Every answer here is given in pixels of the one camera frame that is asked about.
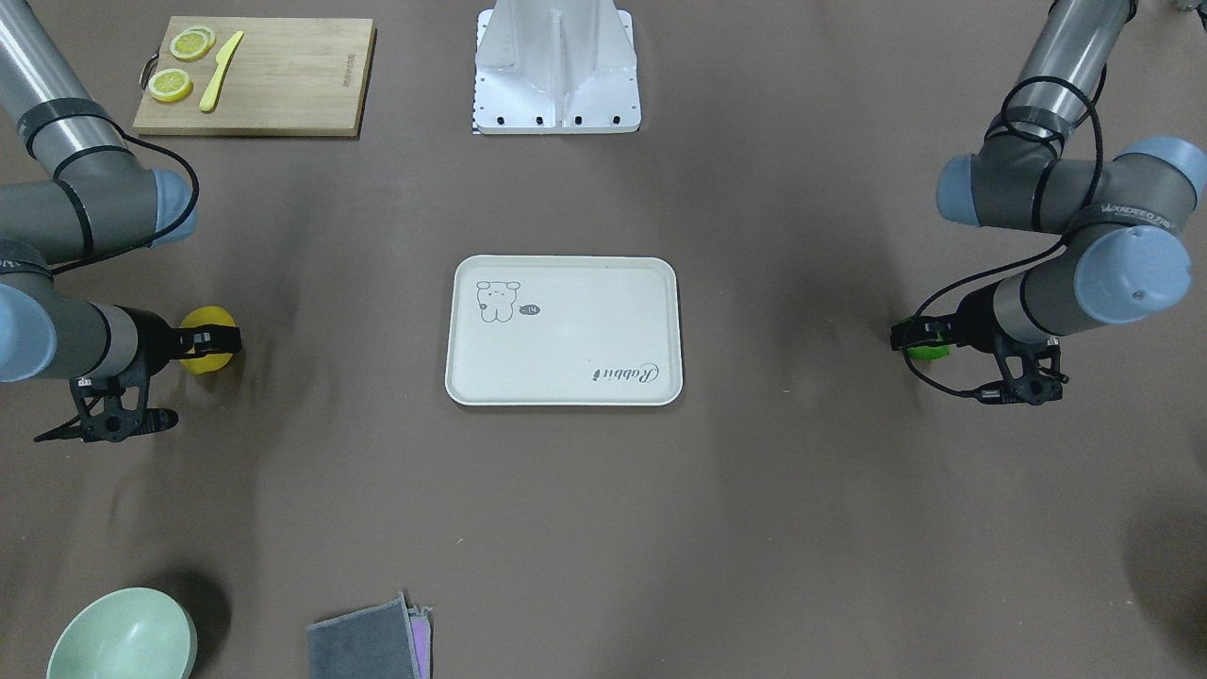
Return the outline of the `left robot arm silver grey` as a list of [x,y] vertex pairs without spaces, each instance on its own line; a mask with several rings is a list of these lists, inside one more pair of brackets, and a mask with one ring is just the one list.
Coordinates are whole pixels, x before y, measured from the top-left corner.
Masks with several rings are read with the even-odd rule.
[[1062,156],[1083,122],[1100,130],[1092,95],[1133,14],[1131,1],[1053,2],[982,150],[950,159],[935,185],[945,219],[1053,235],[1065,253],[972,292],[945,317],[897,323],[894,351],[1039,345],[1142,321],[1186,294],[1180,234],[1205,203],[1205,152],[1178,137],[1147,137],[1112,160]]

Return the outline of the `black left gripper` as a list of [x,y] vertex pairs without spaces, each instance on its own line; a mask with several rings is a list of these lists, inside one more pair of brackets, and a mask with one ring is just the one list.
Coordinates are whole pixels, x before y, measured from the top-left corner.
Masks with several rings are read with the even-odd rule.
[[890,349],[961,345],[979,352],[995,352],[1001,323],[993,310],[995,289],[975,289],[963,297],[954,314],[921,315],[917,321],[900,321],[890,328]]

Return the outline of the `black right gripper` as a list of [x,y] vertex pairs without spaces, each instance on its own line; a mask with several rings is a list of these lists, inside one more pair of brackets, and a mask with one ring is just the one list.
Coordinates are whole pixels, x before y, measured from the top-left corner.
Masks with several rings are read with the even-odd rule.
[[154,377],[169,361],[186,357],[204,357],[215,355],[237,355],[241,352],[241,330],[231,324],[199,324],[189,328],[176,328],[164,322],[159,315],[146,310],[116,306],[118,320],[124,320],[121,328],[112,332],[111,349],[122,345],[122,352],[130,355],[130,361],[119,371],[115,369],[113,377],[132,373],[141,365],[146,377]]

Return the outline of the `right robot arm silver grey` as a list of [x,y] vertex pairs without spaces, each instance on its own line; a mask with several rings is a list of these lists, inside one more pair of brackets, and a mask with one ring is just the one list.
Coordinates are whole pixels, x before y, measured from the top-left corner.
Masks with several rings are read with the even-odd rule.
[[189,359],[181,328],[65,295],[56,276],[192,235],[196,172],[142,166],[29,4],[5,1],[1,25],[2,111],[48,172],[2,188],[2,381],[103,381]]

